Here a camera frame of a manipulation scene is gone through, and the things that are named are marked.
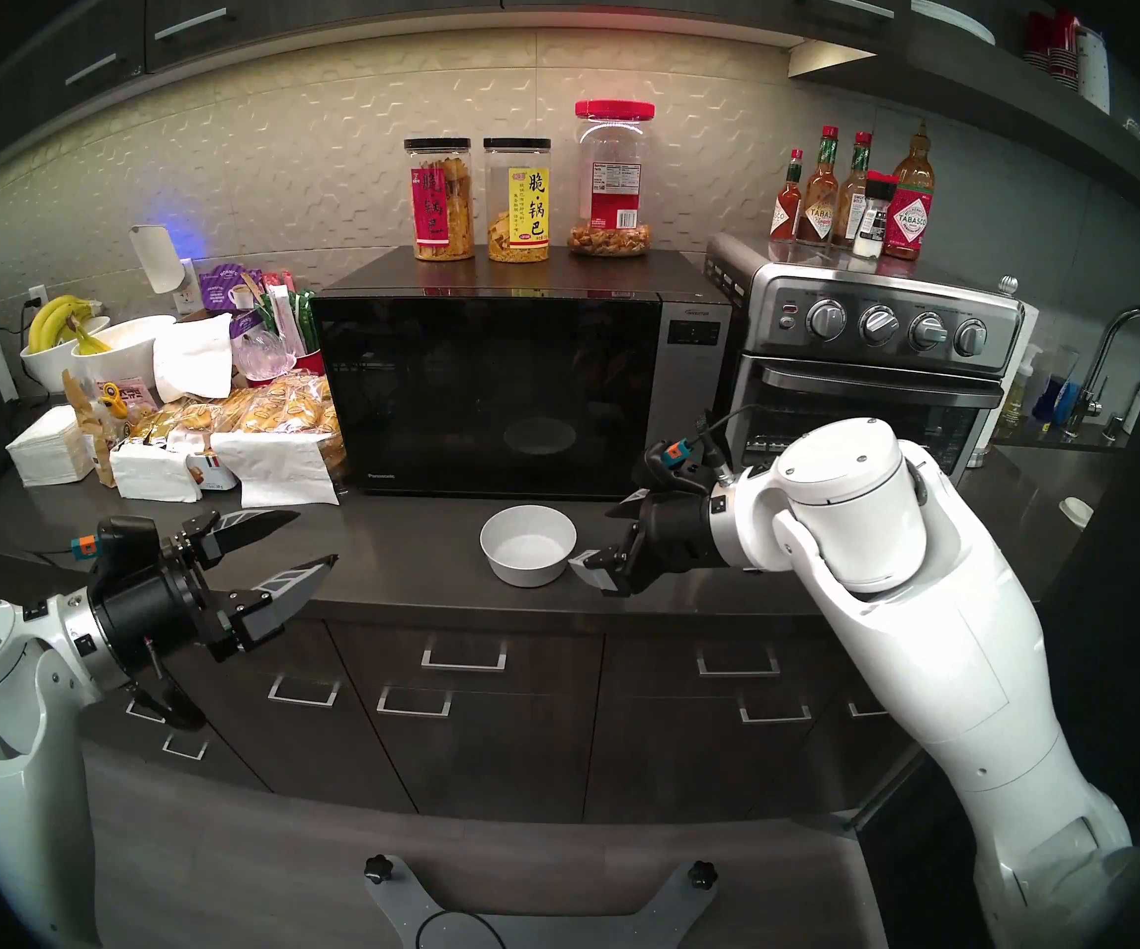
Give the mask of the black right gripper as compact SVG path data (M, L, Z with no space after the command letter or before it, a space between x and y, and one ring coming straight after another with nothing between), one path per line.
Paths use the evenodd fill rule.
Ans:
M710 526L712 498L650 492L633 490L606 510L609 519L632 521L622 549L592 549L567 562L605 597L638 595L666 574L720 567Z

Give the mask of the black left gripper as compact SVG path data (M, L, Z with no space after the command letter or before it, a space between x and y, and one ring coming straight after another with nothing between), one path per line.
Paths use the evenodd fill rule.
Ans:
M293 522L287 509L211 510L181 524L185 563L213 568L223 555L249 548ZM217 592L199 571L158 555L154 562L119 560L101 552L90 576L90 607L120 670L140 673L192 646L206 647L218 662L252 651L283 634L287 622L314 598L337 563L337 554L315 558L272 574L223 599L223 628Z

